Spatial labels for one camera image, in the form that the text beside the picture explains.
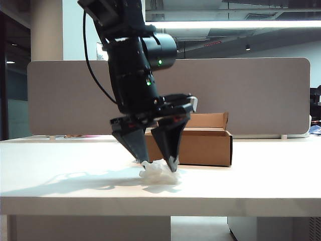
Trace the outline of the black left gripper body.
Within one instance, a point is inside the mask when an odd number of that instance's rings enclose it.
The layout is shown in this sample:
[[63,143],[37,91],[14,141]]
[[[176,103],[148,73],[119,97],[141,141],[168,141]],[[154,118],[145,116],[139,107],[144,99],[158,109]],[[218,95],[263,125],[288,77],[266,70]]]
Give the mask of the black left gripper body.
[[193,104],[164,104],[157,106],[151,111],[114,118],[110,121],[110,124],[113,132],[120,130],[126,132],[151,127],[158,120],[176,116],[187,116],[192,112],[195,112]]

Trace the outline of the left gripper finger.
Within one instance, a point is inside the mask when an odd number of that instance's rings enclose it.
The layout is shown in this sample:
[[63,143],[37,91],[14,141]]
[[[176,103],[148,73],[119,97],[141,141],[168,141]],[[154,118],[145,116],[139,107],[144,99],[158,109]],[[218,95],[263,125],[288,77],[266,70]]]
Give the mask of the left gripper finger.
[[158,126],[151,130],[152,136],[172,172],[176,172],[179,164],[181,137],[189,120],[189,115],[163,118],[157,122]]
[[149,161],[146,141],[144,137],[145,129],[142,128],[123,128],[120,125],[112,126],[112,135],[142,163]]

